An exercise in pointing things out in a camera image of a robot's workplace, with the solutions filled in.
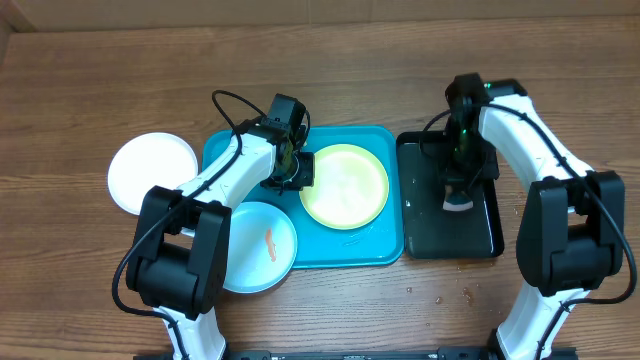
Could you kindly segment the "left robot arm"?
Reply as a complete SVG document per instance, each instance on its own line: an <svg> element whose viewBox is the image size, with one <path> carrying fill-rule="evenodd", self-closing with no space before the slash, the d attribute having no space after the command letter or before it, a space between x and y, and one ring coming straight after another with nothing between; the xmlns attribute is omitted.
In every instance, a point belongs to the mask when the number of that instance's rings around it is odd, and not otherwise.
<svg viewBox="0 0 640 360"><path fill-rule="evenodd" d="M233 211L256 187L283 193L313 184L314 156L303 151L311 120L296 98L275 95L269 111L232 124L226 150L175 190L144 196L131 248L111 294L123 312L159 318L172 359L226 359L214 305L226 276Z"/></svg>

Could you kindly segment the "yellow-green plastic plate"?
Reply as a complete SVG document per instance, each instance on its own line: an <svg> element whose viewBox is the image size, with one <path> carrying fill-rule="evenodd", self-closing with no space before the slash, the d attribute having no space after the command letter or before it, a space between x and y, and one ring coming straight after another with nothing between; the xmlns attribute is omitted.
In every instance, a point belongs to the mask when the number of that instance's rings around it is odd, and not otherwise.
<svg viewBox="0 0 640 360"><path fill-rule="evenodd" d="M353 230L383 211L390 180L372 152L335 144L315 152L314 160L313 185L300 192L300 200L315 221L335 230Z"/></svg>

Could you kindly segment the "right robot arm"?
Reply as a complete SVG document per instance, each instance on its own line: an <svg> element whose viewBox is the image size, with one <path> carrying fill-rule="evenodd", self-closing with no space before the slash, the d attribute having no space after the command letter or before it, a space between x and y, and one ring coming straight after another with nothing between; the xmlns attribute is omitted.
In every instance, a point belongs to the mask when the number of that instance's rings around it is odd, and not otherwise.
<svg viewBox="0 0 640 360"><path fill-rule="evenodd" d="M538 116L514 79L485 82L458 75L445 90L449 106L440 160L443 208L473 206L472 188L494 180L500 153L527 192L516 240L523 285L507 318L494 330L494 359L570 359L552 349L555 336L582 304L627 300L638 281L624 236L625 186L613 171L578 159Z"/></svg>

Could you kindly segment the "white plastic plate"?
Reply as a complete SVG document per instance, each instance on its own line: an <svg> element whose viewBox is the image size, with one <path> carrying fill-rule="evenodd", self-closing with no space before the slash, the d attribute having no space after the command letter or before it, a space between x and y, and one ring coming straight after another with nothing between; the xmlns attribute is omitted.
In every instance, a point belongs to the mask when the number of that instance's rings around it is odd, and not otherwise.
<svg viewBox="0 0 640 360"><path fill-rule="evenodd" d="M121 209L138 215L151 188L175 189L193 179L198 170L196 154L186 141L170 133L146 133L117 151L108 169L107 185Z"/></svg>

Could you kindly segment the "light blue plastic plate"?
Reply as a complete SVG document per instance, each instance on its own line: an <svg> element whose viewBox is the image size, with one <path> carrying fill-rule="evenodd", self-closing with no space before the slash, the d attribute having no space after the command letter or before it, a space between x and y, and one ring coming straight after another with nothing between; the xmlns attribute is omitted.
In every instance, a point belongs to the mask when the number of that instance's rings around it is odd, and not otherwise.
<svg viewBox="0 0 640 360"><path fill-rule="evenodd" d="M232 214L223 287L239 294L265 291L281 282L297 255L296 229L279 208L241 203Z"/></svg>

